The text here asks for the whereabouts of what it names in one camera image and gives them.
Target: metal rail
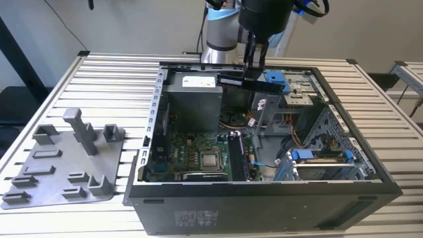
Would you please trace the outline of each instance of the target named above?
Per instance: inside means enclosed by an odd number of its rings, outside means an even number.
[[[0,195],[18,175],[35,141],[34,128],[51,123],[70,130],[62,115],[82,108],[94,127],[117,123],[127,130],[117,196],[87,204],[0,209],[0,234],[25,237],[146,237],[133,207],[122,205],[131,161],[143,143],[147,110],[161,61],[197,62],[198,56],[90,54],[71,65],[46,103],[0,160]],[[405,195],[346,232],[211,235],[211,237],[423,237],[423,132],[358,65],[346,60],[269,58],[267,64],[314,66],[322,71],[345,108]]]

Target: black plastic bracket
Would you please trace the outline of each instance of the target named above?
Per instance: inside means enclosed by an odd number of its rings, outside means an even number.
[[[398,64],[400,66],[408,67],[409,64],[404,61],[396,61],[396,64]]]
[[[90,51],[81,51],[79,53],[78,53],[78,56],[89,56],[90,55]]]
[[[358,62],[357,62],[356,59],[346,59],[346,61],[348,61],[350,64],[358,64]]]

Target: gray tray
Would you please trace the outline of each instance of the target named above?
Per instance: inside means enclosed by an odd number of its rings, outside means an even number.
[[[98,202],[114,197],[126,130],[115,124],[94,130],[90,123],[82,123],[79,109],[69,110],[77,120],[73,127],[83,126],[75,130],[81,134],[58,132],[53,125],[39,126],[34,134],[38,143],[3,195],[3,209]],[[91,151],[85,145],[87,140],[95,146]]]

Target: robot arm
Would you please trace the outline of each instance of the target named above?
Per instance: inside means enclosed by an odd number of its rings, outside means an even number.
[[[206,0],[215,10],[227,7],[234,1]],[[239,11],[239,25],[249,31],[249,39],[245,52],[243,78],[257,80],[265,70],[269,39],[273,35],[285,31],[294,6],[306,13],[324,17],[330,11],[329,0],[324,0],[325,13],[316,12],[306,7],[310,0],[242,0]],[[261,48],[259,63],[255,64],[254,56],[257,48]]]

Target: white label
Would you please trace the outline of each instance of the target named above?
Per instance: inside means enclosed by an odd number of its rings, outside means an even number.
[[[215,88],[215,77],[186,76],[183,79],[183,87]]]
[[[234,84],[234,85],[238,85],[238,86],[243,85],[242,81],[237,81],[237,80],[227,79],[227,78],[222,78],[221,79],[221,83]]]
[[[249,121],[249,125],[253,127],[254,123],[257,123],[257,120],[254,118],[251,118],[250,121]]]
[[[282,163],[282,160],[281,160],[281,159],[277,159],[277,160],[275,160],[275,164],[280,165],[281,163]]]

